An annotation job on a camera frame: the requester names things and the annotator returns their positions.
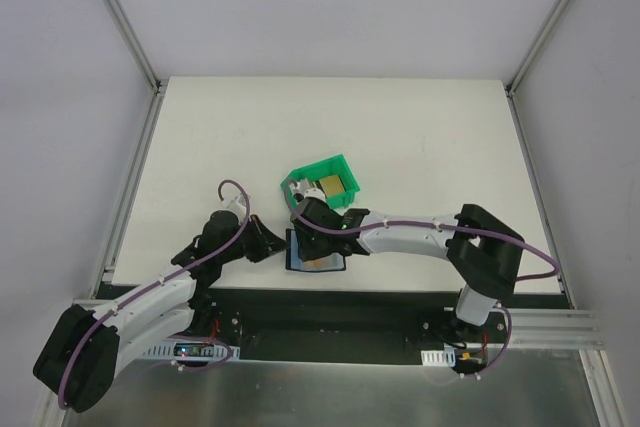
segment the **red wire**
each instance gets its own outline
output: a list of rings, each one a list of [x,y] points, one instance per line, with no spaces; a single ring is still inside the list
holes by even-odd
[[[489,343],[489,336],[487,335],[487,331],[483,331],[482,332],[482,350],[480,352],[482,352],[482,358],[485,360],[487,360],[487,344]]]
[[[475,352],[472,352],[472,353],[484,355],[488,343],[489,343],[489,336],[487,335],[486,331],[482,331],[482,347],[480,348],[480,350],[476,350]]]
[[[213,330],[211,331],[211,335],[209,336],[209,338],[215,339],[216,335],[218,334],[218,330],[220,329],[220,322],[218,321],[218,319],[216,319],[214,322],[211,322],[211,327],[213,327]]]

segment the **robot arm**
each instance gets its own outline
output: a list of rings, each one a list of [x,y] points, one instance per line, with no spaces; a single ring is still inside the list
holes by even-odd
[[[222,266],[246,257],[251,262],[285,250],[287,243],[270,232],[252,215],[246,228],[229,248],[189,271],[164,281],[182,267],[201,259],[227,243],[240,228],[244,217],[239,198],[226,204],[229,210],[214,212],[202,234],[174,257],[160,278],[160,285],[133,289],[114,301],[87,310],[79,305],[67,309],[58,320],[33,368],[34,375],[58,392],[71,353],[98,319],[109,311],[89,338],[71,369],[65,400],[76,412],[84,412],[109,390],[113,379],[131,361],[169,336],[184,332],[209,337],[217,312],[212,308],[209,286],[221,275]]]
[[[367,209],[349,209],[340,215],[324,202],[317,190],[313,189],[312,195],[307,195],[306,191],[297,192],[299,203],[295,207],[296,213],[291,216],[302,260],[315,260],[332,253],[349,256],[381,252],[403,252],[448,260],[466,281],[456,306],[456,317],[475,326],[486,322],[498,300],[513,293],[522,257],[521,248],[493,238],[482,238],[474,243],[473,236],[469,234],[397,225],[405,221],[414,225],[416,222],[457,224],[524,240],[483,208],[465,204],[458,214],[424,218],[384,215]],[[347,235],[332,235],[309,227],[300,217],[325,229],[363,229]],[[382,226],[366,229],[373,224]]]

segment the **yellow item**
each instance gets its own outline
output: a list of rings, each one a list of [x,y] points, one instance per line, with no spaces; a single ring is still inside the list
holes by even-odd
[[[328,177],[323,177],[318,180],[320,183],[320,187],[322,187],[322,191],[324,195],[329,197],[334,197],[336,195],[344,194],[344,185],[342,185],[342,181],[340,180],[339,175],[330,175]]]
[[[310,269],[321,269],[322,267],[324,267],[324,259],[307,260],[303,262],[303,264],[305,267],[308,267]]]

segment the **aluminum frame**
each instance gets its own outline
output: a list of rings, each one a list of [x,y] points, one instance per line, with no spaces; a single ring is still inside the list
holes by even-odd
[[[552,254],[556,258],[556,244],[553,240],[544,203],[540,195],[535,165],[526,142],[524,131],[518,119],[516,105],[513,102],[513,94],[521,85],[533,62],[548,42],[555,28],[561,21],[564,12],[572,1],[573,0],[557,0],[555,2],[528,49],[527,54],[522,60],[513,80],[509,82],[506,88],[507,97],[509,99],[510,108],[514,118],[514,124],[518,133],[518,138],[521,142],[525,163],[529,171],[531,184],[540,209],[540,215],[543,220],[545,234],[552,250]],[[104,2],[114,23],[116,24],[116,27],[122,35],[123,41],[130,49],[137,65],[153,90],[154,98],[149,107],[149,112],[145,119],[143,128],[141,129],[137,148],[129,167],[125,186],[122,194],[120,195],[118,208],[113,220],[113,227],[109,233],[103,255],[100,259],[100,264],[97,268],[93,293],[95,293],[97,287],[102,281],[105,270],[108,274],[109,270],[112,270],[111,267],[114,266],[117,259],[124,231],[126,230],[127,219],[133,205],[137,186],[144,167],[144,161],[151,144],[155,123],[158,119],[162,99],[164,97],[164,89],[166,88],[166,82],[161,82],[155,74],[155,71],[149,62],[149,59],[146,56],[119,0],[104,0]],[[565,292],[571,301],[573,296],[570,293],[569,285],[566,283],[564,285],[566,288]],[[514,332],[510,348],[579,350],[600,423],[607,426],[627,424],[621,408],[618,392],[610,374],[611,370],[606,357],[606,352],[604,351],[604,345],[600,337],[595,318],[591,312],[580,310],[554,311],[548,309],[512,309],[511,312],[513,315]],[[62,423],[60,411],[52,408],[52,405],[55,407],[55,402],[51,401],[54,394],[51,392],[48,392],[48,394],[50,395],[44,397],[43,405],[45,410],[44,414],[38,417],[38,424],[60,425]]]

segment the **enclosure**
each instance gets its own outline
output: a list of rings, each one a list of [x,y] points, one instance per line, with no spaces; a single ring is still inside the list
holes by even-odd
[[[636,0],[0,5],[3,425],[638,422]],[[159,345],[93,409],[58,409],[31,369],[62,311],[162,275],[224,178],[281,234],[280,183],[335,154],[361,187],[357,207],[477,203],[561,262],[504,300],[501,365],[461,381],[393,356],[353,361],[375,346],[321,332],[238,346],[206,373],[141,373],[174,357]],[[520,273],[547,268],[525,254]],[[347,319],[383,309],[384,323],[398,305],[453,308],[463,286],[421,256],[353,256],[312,276],[274,256],[225,267],[214,291],[249,329],[256,311],[292,322],[309,306]]]

